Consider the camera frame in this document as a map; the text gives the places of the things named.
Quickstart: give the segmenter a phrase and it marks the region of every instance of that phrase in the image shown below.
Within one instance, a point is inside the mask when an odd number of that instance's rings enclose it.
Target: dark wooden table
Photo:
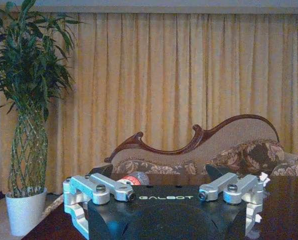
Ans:
[[[112,179],[120,179],[116,174]],[[152,185],[200,185],[210,180],[202,175],[150,175]],[[258,239],[298,240],[298,177],[272,176],[266,187],[270,196],[263,202]],[[84,240],[61,204],[23,240]]]

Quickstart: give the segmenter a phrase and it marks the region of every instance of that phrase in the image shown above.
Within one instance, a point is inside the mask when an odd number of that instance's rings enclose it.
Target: floor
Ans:
[[[58,197],[55,194],[47,194],[45,207],[49,206]],[[0,240],[20,240],[21,238],[21,236],[12,236],[10,233],[6,199],[3,198],[0,200]]]

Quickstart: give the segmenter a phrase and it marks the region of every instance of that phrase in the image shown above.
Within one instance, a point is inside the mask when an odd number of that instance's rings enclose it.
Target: chaise lounge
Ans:
[[[207,174],[206,164],[223,166],[232,172],[274,176],[298,176],[298,155],[287,153],[279,143],[275,127],[264,117],[237,115],[210,130],[194,125],[194,136],[174,151],[154,149],[138,132],[121,143],[106,163],[113,173],[134,171],[147,174]]]

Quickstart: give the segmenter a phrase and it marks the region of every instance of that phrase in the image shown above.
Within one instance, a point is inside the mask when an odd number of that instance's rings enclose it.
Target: floral cushion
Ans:
[[[270,174],[284,160],[284,149],[271,139],[244,142],[225,150],[207,162],[213,166],[228,167],[241,177],[246,174]]]
[[[277,165],[273,171],[273,176],[298,176],[298,157],[288,163]]]
[[[197,166],[193,160],[180,164],[161,165],[144,161],[144,159],[128,158],[114,166],[113,172],[117,174],[130,174],[132,172],[144,172],[146,174],[189,174],[195,175]]]

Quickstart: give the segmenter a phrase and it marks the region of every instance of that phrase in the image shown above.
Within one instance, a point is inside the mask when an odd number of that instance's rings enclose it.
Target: silver metal bracket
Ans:
[[[223,200],[232,205],[247,202],[245,235],[260,222],[258,213],[263,210],[263,199],[265,197],[265,186],[270,179],[262,173],[260,177],[246,175],[242,179],[234,173],[228,172],[209,184],[202,184],[199,187],[199,197],[202,201],[215,201],[219,193],[223,192]]]
[[[84,209],[79,203],[90,200],[96,205],[104,205],[110,201],[110,194],[121,202],[131,202],[135,199],[131,185],[114,181],[99,173],[92,175],[73,176],[63,183],[64,212],[71,215],[74,227],[89,239],[88,221]]]

